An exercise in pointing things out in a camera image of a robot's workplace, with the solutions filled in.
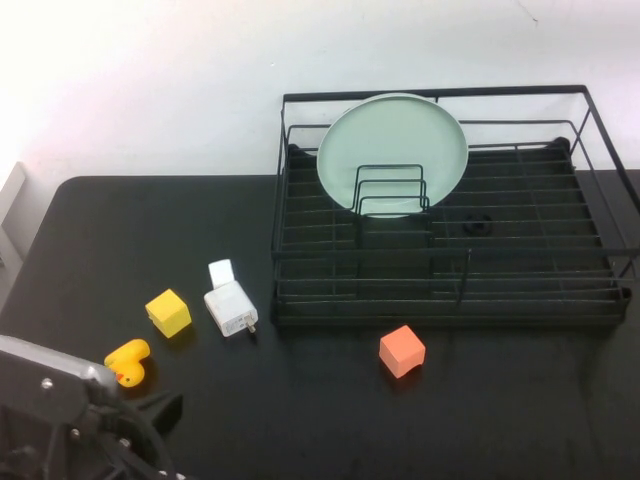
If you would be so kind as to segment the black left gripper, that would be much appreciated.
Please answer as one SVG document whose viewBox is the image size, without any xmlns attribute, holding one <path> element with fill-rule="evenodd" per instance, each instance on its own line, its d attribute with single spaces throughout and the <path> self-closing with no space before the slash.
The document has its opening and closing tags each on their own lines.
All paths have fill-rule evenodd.
<svg viewBox="0 0 640 480">
<path fill-rule="evenodd" d="M 141 412 L 159 434 L 182 417 L 183 395 L 156 393 L 141 400 Z M 164 479 L 164 443 L 117 410 L 91 407 L 89 425 L 51 426 L 1 408 L 3 479 Z"/>
</svg>

